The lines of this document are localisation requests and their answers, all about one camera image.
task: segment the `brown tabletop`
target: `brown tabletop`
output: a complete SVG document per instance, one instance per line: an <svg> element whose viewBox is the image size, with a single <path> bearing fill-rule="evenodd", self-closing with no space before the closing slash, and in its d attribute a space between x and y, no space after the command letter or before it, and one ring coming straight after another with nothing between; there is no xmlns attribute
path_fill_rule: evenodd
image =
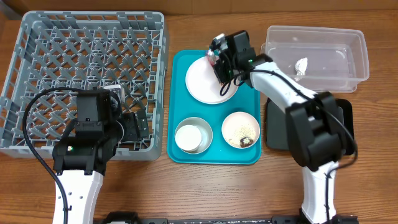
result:
<svg viewBox="0 0 398 224"><path fill-rule="evenodd" d="M167 155L170 76L174 55L206 49L212 38L246 29L257 53L271 25L336 27L363 31L370 78L354 93L336 94L354 110L359 160L338 171L335 205L361 223L398 219L398 11L286 12L218 16L168 16L169 70L165 82L162 155L152 162L111 161L95 218L117 210L140 217L260 218L296 215L303 201L301 168L288 152L265 147L252 166L187 165ZM4 83L20 21L5 23L0 42ZM52 223L55 184L34 159L0 154L0 223Z"/></svg>

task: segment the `gray dish rack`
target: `gray dish rack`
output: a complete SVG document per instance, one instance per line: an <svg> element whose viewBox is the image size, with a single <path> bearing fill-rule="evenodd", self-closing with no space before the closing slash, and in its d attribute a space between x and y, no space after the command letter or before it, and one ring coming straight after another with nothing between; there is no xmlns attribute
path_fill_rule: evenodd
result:
<svg viewBox="0 0 398 224"><path fill-rule="evenodd" d="M122 142L113 159L157 159L162 152L168 40L159 12L28 12L0 97L0 152L34 157L22 135L22 117L40 91L120 84L126 93L124 112L145 109L150 136ZM35 107L28 132L38 153L52 158L66 124L76 117L76 93L53 92Z"/></svg>

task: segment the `wooden surface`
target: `wooden surface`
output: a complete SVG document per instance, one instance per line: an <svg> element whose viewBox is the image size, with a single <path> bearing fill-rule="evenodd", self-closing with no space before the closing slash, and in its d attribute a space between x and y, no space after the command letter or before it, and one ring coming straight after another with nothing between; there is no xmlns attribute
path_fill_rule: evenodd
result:
<svg viewBox="0 0 398 224"><path fill-rule="evenodd" d="M27 11L160 11L165 15L398 9L397 0L3 0Z"/></svg>
<svg viewBox="0 0 398 224"><path fill-rule="evenodd" d="M370 79L354 93L337 94L353 104L359 161L338 172L338 213L361 223L398 219L398 11L298 12L224 16L169 16L169 71L165 82L163 150L153 162L108 163L95 218L111 211L141 217L249 218L295 215L303 201L301 168L289 153L264 147L252 166L206 166L172 162L166 152L170 76L174 55L205 49L221 32L246 29L259 52L271 25L338 27L363 31ZM19 27L7 22L0 43L4 82ZM33 159L0 155L0 223L51 223L55 184Z"/></svg>

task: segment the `bowl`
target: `bowl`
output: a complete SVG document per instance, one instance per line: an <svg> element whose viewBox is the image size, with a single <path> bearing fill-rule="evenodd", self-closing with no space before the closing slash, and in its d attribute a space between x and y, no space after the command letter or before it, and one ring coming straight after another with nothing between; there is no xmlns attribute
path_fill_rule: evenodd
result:
<svg viewBox="0 0 398 224"><path fill-rule="evenodd" d="M177 128L175 129L174 136L177 137L178 131L185 126L194 126L195 128L197 128L197 130L199 130L200 136L201 136L200 143L196 148L194 148L191 151L182 149L178 144L177 144L177 146L183 152L186 152L188 154L199 154L199 153L205 152L209 148L209 146L213 140L213 130L211 129L210 125L204 119L201 119L201 118L197 118L197 117L186 118L177 125ZM192 131L192 133L195 136L194 137L187 136L187 138L192 138L190 140L196 141L198 134L196 131Z"/></svg>
<svg viewBox="0 0 398 224"><path fill-rule="evenodd" d="M221 127L224 140L237 149L247 149L253 146L260 136L260 126L257 120L248 113L235 112L228 115ZM252 143L242 147L241 139L250 138Z"/></svg>

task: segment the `brown food item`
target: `brown food item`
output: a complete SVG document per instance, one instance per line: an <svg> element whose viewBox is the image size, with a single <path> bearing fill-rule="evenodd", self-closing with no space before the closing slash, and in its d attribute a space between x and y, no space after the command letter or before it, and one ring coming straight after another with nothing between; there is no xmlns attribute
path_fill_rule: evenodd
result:
<svg viewBox="0 0 398 224"><path fill-rule="evenodd" d="M249 137L244 137L241 139L241 147L248 147L253 144L253 139Z"/></svg>

